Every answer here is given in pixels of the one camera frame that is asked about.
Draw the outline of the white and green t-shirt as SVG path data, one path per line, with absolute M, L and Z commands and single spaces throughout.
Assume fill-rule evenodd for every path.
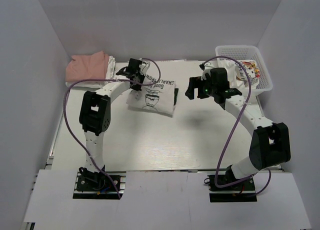
M 179 89 L 174 80 L 160 79 L 158 83 L 132 90 L 126 103 L 134 109 L 172 117 L 177 104 Z

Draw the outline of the pink t-shirt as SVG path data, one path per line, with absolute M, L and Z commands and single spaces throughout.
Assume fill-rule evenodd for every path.
M 72 55 L 65 70 L 67 83 L 85 79 L 104 79 L 108 72 L 110 56 L 103 51 L 92 55 Z

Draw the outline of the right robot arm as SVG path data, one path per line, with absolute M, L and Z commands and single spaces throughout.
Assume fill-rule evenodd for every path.
M 215 103 L 236 117 L 236 126 L 242 124 L 251 135 L 248 156 L 230 165 L 222 181 L 218 180 L 218 174 L 215 175 L 217 188 L 238 185 L 261 170 L 291 160 L 288 126 L 283 122 L 273 122 L 249 105 L 249 96 L 230 87 L 226 69 L 212 68 L 201 76 L 190 77 L 185 96 L 190 100 L 212 97 Z

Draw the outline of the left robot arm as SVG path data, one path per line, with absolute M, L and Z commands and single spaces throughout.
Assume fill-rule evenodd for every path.
M 111 123 L 111 104 L 127 90 L 140 91 L 150 63 L 143 60 L 129 60 L 128 66 L 118 70 L 118 79 L 107 83 L 96 91 L 86 91 L 83 95 L 79 123 L 85 135 L 86 154 L 82 173 L 98 174 L 105 170 L 103 161 L 104 134 Z

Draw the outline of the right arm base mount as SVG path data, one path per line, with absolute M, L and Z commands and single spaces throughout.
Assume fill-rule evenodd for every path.
M 218 188 L 214 180 L 214 175 L 208 175 L 203 181 L 208 186 L 211 203 L 257 202 L 256 188 L 252 178 L 224 188 Z

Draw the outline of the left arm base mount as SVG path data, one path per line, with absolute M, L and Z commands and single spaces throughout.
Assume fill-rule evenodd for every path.
M 119 200 L 120 198 L 113 184 L 115 184 L 120 196 L 122 196 L 125 191 L 126 175 L 124 173 L 116 173 L 111 174 L 110 177 L 113 183 L 105 175 L 102 176 L 100 183 L 95 183 L 78 172 L 72 198 L 81 200 Z

